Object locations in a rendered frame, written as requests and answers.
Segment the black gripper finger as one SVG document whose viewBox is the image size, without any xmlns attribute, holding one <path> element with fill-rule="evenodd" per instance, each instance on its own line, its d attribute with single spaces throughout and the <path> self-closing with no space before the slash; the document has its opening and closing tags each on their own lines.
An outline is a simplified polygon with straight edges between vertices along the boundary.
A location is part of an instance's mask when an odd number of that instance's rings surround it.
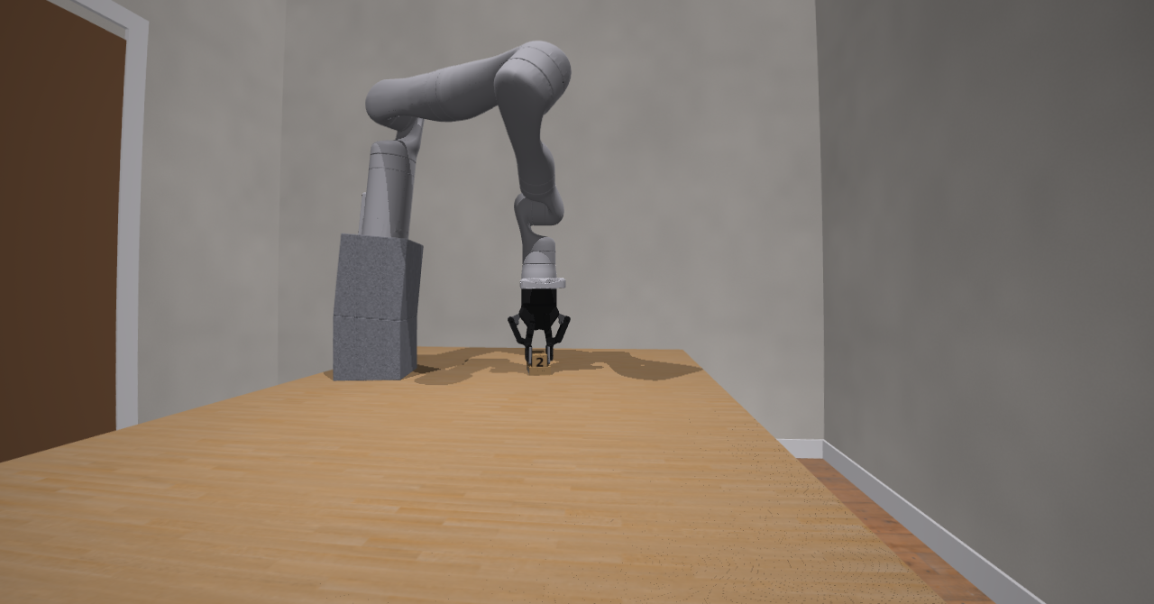
<svg viewBox="0 0 1154 604">
<path fill-rule="evenodd" d="M 527 334 L 525 334 L 525 338 L 522 338 L 522 334 L 517 329 L 517 325 L 519 325 L 518 322 L 519 319 L 520 319 L 519 314 L 516 314 L 515 316 L 508 316 L 508 325 L 510 325 L 511 329 L 514 330 L 514 335 L 517 340 L 517 343 L 522 343 L 523 345 L 525 345 L 525 361 L 529 361 L 529 364 L 532 365 L 531 344 L 533 340 L 533 334 L 535 334 L 535 314 L 531 314 L 530 316 L 530 327 L 527 328 Z"/>
<path fill-rule="evenodd" d="M 544 314 L 544 322 L 545 322 L 545 355 L 547 355 L 547 364 L 550 364 L 550 361 L 553 360 L 553 358 L 554 358 L 554 356 L 553 356 L 554 344 L 555 343 L 560 343 L 563 340 L 563 335 L 565 334 L 565 327 L 568 327 L 570 320 L 572 320 L 572 319 L 570 319 L 570 316 L 564 316 L 563 314 L 559 314 L 559 325 L 560 325 L 560 327 L 559 327 L 557 334 L 553 338 L 552 337 L 549 314 Z"/>
</svg>

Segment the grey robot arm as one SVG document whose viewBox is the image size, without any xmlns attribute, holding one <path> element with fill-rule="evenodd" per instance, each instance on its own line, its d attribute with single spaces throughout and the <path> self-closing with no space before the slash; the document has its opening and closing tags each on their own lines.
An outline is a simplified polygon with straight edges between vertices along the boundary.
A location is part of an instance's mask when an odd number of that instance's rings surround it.
<svg viewBox="0 0 1154 604">
<path fill-rule="evenodd" d="M 396 129 L 397 136 L 370 146 L 358 234 L 409 239 L 425 119 L 462 121 L 499 105 L 522 189 L 514 203 L 523 247 L 520 288 L 565 288 L 565 279 L 556 277 L 554 239 L 535 234 L 531 225 L 556 225 L 563 219 L 554 157 L 541 142 L 540 129 L 544 114 L 563 96 L 570 79 L 572 64 L 550 42 L 525 42 L 501 55 L 419 77 L 381 79 L 364 106 L 372 121 Z"/>
</svg>

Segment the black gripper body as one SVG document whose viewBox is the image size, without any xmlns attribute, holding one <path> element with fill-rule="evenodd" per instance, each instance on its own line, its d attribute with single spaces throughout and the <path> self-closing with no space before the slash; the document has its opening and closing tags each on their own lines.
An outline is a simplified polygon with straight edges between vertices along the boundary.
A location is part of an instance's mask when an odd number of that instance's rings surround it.
<svg viewBox="0 0 1154 604">
<path fill-rule="evenodd" d="M 519 316 L 527 327 L 531 314 L 535 314 L 535 330 L 545 330 L 544 314 L 549 314 L 552 327 L 559 316 L 555 288 L 522 288 Z"/>
</svg>

